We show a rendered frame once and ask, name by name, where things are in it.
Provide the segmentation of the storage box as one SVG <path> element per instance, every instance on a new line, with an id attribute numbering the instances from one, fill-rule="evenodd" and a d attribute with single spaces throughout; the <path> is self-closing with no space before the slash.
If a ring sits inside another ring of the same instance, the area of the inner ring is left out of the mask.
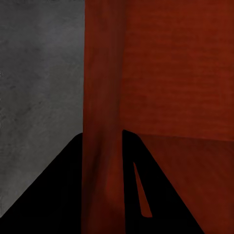
<path id="1" fill-rule="evenodd" d="M 85 0 L 81 234 L 126 234 L 123 130 L 205 234 L 234 234 L 234 0 Z"/>

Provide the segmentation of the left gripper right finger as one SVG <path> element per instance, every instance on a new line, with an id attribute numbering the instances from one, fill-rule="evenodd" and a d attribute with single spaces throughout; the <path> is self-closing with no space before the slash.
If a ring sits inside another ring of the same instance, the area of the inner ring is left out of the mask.
<path id="1" fill-rule="evenodd" d="M 122 131 L 126 234 L 205 234 L 141 138 Z M 153 217 L 141 214 L 136 165 Z"/>

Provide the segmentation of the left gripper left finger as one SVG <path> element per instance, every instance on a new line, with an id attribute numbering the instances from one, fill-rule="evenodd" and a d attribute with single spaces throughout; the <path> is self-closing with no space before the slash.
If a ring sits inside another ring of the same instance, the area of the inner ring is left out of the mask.
<path id="1" fill-rule="evenodd" d="M 81 234 L 82 133 L 0 218 L 0 234 Z"/>

